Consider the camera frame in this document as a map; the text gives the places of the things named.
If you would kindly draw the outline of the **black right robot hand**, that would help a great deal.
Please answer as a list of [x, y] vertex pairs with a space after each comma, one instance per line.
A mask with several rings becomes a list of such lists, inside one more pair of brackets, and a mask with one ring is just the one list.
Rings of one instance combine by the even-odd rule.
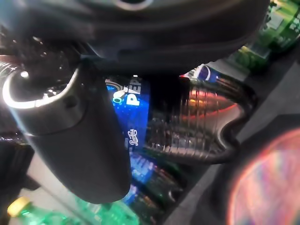
[[260, 29], [267, 0], [3, 0], [0, 144], [31, 147], [90, 203], [130, 189], [127, 146], [196, 165], [233, 157], [254, 107], [232, 78], [190, 69]]

